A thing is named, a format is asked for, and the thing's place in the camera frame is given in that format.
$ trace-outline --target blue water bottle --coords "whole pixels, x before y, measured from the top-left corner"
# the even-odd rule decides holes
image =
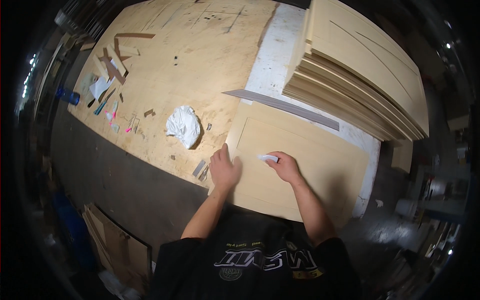
[[[80,101],[80,94],[77,92],[72,91],[71,89],[63,86],[59,86],[57,93],[55,94],[56,97],[59,97],[60,100],[68,102],[73,105],[77,105],[78,101]]]

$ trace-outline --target concrete floor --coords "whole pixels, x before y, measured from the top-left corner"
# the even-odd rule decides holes
[[[78,56],[65,85],[73,89],[89,51]],[[405,174],[390,168],[393,149],[383,144],[377,176],[362,219],[339,233],[362,279],[374,275],[400,248],[414,250],[418,226],[394,214],[408,186]],[[59,103],[51,137],[51,157],[78,208],[95,203],[130,233],[153,247],[179,239],[207,197],[207,189],[174,177],[116,147],[83,125]],[[376,199],[383,201],[377,208]]]

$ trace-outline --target person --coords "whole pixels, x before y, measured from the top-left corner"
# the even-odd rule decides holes
[[[160,246],[148,299],[361,297],[345,245],[295,159],[283,152],[269,154],[279,159],[266,163],[295,193],[308,240],[291,221],[228,209],[233,205],[225,201],[240,180],[241,161],[236,157],[232,163],[223,144],[210,157],[211,194],[181,239]]]

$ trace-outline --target black t-shirt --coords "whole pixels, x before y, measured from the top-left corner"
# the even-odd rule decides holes
[[[360,281],[339,238],[316,248],[277,218],[222,216],[204,241],[160,246],[148,299],[358,299]]]

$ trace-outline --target crumpled white plastic bag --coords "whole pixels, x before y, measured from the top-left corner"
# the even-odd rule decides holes
[[[200,135],[200,124],[193,108],[183,105],[175,108],[167,119],[166,135],[174,135],[185,148],[190,149]]]

